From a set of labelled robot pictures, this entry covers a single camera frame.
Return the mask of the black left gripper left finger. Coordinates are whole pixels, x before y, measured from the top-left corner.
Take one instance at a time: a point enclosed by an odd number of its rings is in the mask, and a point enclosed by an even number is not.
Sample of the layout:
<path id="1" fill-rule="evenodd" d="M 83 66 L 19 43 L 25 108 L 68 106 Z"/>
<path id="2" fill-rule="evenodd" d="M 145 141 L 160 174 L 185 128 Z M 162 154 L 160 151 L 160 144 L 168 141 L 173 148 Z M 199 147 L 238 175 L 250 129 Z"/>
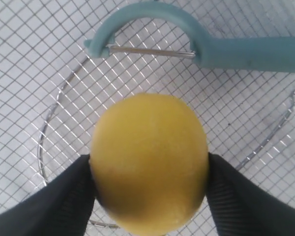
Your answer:
<path id="1" fill-rule="evenodd" d="M 89 155 L 81 155 L 47 186 L 0 214 L 0 236 L 83 236 L 94 200 Z"/>

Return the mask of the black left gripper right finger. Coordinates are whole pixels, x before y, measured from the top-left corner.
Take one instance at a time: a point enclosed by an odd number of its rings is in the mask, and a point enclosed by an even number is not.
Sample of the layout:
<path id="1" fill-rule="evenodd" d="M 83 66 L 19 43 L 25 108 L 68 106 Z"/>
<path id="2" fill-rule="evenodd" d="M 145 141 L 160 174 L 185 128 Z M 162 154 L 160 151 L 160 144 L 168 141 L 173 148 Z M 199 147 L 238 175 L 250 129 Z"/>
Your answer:
<path id="1" fill-rule="evenodd" d="M 295 208 L 210 153 L 206 197 L 220 236 L 295 236 Z"/>

